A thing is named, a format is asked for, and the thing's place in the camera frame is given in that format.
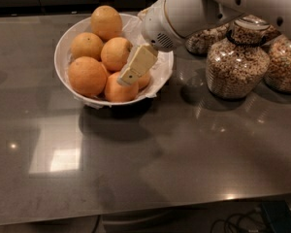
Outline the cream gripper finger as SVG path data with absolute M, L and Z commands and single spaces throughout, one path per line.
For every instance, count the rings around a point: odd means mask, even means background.
M 142 77 L 157 61 L 158 51 L 149 44 L 134 46 L 129 53 L 127 63 L 121 69 L 117 82 L 120 85 L 132 85 Z

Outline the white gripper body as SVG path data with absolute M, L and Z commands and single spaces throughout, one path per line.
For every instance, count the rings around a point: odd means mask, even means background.
M 184 43 L 184 39 L 174 30 L 167 12 L 166 0 L 158 0 L 138 13 L 142 21 L 142 35 L 156 50 L 168 52 Z

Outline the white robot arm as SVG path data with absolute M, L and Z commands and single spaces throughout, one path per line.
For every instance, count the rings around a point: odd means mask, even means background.
M 145 44 L 134 47 L 117 81 L 131 85 L 154 65 L 154 55 L 181 46 L 192 34 L 253 15 L 291 40 L 291 0 L 157 0 L 144 10 Z

